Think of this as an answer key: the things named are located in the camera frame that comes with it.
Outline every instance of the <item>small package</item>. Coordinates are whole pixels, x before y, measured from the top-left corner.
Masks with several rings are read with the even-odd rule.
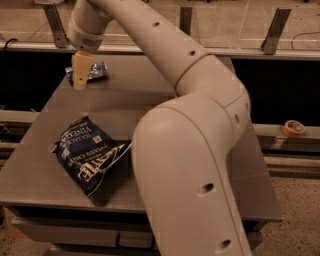
[[[66,77],[69,80],[69,83],[73,85],[73,69],[72,67],[65,68]],[[88,74],[88,81],[94,79],[103,79],[108,78],[107,65],[104,62],[94,63],[91,66],[91,71]]]
[[[56,145],[59,162],[90,196],[106,171],[130,148],[131,141],[113,140],[85,116],[73,122]]]

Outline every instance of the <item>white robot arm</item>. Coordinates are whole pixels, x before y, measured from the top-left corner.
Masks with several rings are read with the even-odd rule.
[[[218,58],[140,0],[77,0],[68,34],[80,50],[73,59],[76,88],[85,87],[89,52],[99,48],[112,19],[178,96],[143,117],[132,146],[161,255],[251,255],[226,166],[250,122],[246,89]]]

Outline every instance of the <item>gray table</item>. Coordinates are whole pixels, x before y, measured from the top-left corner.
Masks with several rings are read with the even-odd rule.
[[[83,91],[75,91],[64,79],[0,173],[0,203],[17,212],[14,224],[36,241],[60,244],[53,247],[56,255],[64,250],[61,244],[119,247],[120,231],[127,237],[137,231],[138,238],[133,240],[142,236],[138,243],[142,247],[150,243],[151,230],[130,153],[87,198],[48,151],[68,125],[84,113],[112,138],[131,139],[146,111],[174,97],[172,88],[146,57],[95,56],[96,62],[101,60],[108,65],[109,79],[92,82]],[[266,222],[281,221],[252,125],[229,155],[228,164],[240,215],[249,231],[258,232]],[[101,232],[108,239],[96,239]],[[133,242],[127,240],[122,241],[132,247]],[[120,247],[119,255],[127,255],[127,248]],[[91,251],[85,255],[96,254]]]

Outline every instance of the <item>snack bag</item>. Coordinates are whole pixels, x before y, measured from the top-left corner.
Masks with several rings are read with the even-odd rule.
[[[106,171],[130,148],[129,140],[113,140],[88,116],[73,122],[60,136],[56,154],[69,175],[89,197]]]

